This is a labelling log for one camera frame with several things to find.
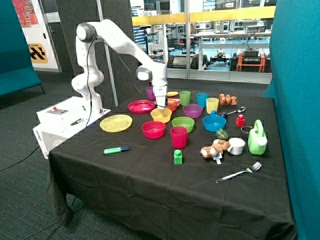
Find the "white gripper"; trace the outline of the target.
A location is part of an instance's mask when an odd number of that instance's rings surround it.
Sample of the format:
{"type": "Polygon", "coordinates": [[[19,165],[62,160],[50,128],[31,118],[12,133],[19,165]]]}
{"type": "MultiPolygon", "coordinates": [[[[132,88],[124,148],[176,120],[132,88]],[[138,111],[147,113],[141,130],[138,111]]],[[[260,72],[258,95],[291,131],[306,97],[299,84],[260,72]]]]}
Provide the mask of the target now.
{"type": "Polygon", "coordinates": [[[168,87],[166,85],[153,86],[153,93],[158,108],[165,108],[167,106],[167,90],[168,87]]]}

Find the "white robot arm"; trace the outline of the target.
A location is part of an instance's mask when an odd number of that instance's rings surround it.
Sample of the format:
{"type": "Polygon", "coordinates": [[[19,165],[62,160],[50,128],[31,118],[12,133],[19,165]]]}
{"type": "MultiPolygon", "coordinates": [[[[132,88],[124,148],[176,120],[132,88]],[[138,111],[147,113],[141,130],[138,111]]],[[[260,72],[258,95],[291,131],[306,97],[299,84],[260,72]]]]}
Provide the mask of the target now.
{"type": "Polygon", "coordinates": [[[71,82],[75,91],[83,97],[83,105],[89,117],[104,114],[101,96],[95,87],[104,80],[104,70],[99,69],[106,60],[102,54],[96,53],[95,44],[102,42],[118,54],[131,55],[140,63],[136,76],[141,81],[152,83],[156,106],[162,110],[167,105],[167,65],[162,59],[151,59],[138,47],[113,21],[104,19],[81,23],[76,28],[75,49],[77,63],[84,72],[77,75],[71,82]]]}

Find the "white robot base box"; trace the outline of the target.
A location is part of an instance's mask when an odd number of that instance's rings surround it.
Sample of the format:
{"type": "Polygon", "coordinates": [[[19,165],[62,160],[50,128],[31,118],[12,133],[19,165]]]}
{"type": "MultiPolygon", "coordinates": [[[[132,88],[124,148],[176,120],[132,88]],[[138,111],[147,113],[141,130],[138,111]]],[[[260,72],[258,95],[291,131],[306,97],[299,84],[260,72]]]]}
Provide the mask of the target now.
{"type": "Polygon", "coordinates": [[[33,133],[44,158],[48,158],[52,149],[108,112],[109,109],[94,108],[83,97],[77,96],[38,111],[36,114],[40,124],[33,128],[33,133]]]}

